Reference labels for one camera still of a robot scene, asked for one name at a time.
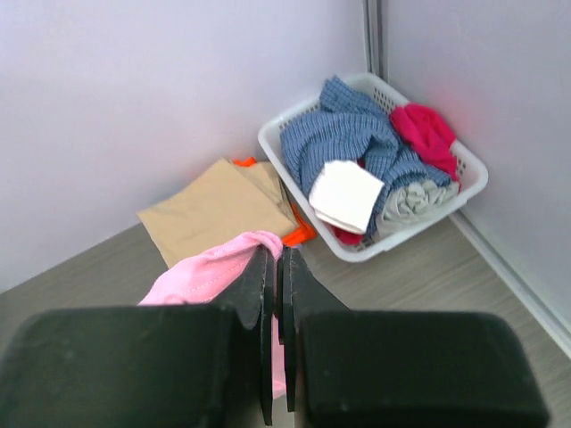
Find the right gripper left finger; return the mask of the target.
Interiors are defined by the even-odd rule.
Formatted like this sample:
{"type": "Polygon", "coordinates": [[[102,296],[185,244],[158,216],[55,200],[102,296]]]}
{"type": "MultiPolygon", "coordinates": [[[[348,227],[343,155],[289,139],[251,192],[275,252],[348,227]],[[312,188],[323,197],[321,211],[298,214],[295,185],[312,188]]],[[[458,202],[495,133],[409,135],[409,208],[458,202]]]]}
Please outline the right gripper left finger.
{"type": "Polygon", "coordinates": [[[208,303],[30,318],[1,361],[2,426],[271,424],[274,276],[258,249],[208,303]]]}

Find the beige t shirt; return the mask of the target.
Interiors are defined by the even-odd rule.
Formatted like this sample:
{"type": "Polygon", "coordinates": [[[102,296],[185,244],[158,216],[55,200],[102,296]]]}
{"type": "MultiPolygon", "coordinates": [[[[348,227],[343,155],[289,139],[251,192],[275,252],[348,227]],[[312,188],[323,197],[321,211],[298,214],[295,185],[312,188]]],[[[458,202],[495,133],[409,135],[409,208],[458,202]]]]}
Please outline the beige t shirt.
{"type": "Polygon", "coordinates": [[[297,228],[279,176],[268,161],[250,167],[220,159],[179,193],[137,213],[166,265],[244,232],[279,237],[297,228]]]}

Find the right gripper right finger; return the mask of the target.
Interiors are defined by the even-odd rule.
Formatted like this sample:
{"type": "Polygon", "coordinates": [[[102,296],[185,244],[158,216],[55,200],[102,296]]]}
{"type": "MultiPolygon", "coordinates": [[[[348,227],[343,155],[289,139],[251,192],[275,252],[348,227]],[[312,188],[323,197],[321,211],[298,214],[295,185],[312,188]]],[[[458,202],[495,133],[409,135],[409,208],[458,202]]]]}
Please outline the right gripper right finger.
{"type": "Polygon", "coordinates": [[[350,309],[297,250],[277,266],[287,408],[299,427],[545,427],[517,335],[484,312],[350,309]]]}

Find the pink t shirt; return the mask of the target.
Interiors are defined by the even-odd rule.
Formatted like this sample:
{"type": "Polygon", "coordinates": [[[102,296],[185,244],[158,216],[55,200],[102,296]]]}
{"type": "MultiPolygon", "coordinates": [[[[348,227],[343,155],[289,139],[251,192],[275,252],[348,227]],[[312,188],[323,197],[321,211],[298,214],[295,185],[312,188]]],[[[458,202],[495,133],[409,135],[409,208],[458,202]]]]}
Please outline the pink t shirt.
{"type": "Polygon", "coordinates": [[[267,231],[245,232],[232,240],[182,259],[154,282],[141,306],[208,303],[245,270],[257,247],[273,260],[282,255],[281,239],[267,231]]]}

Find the orange t shirt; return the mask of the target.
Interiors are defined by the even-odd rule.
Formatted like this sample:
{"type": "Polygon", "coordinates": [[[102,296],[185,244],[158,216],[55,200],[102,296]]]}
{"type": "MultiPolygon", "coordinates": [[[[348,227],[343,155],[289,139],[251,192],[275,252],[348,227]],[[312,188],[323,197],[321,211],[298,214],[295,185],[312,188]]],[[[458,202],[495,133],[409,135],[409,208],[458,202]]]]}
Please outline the orange t shirt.
{"type": "Polygon", "coordinates": [[[250,169],[244,173],[247,178],[263,192],[268,193],[269,197],[276,201],[282,213],[293,222],[294,229],[281,237],[284,245],[300,248],[303,243],[317,237],[313,226],[304,219],[297,205],[287,195],[281,179],[270,162],[258,162],[255,158],[249,157],[245,160],[234,159],[233,163],[238,168],[250,169]]]}

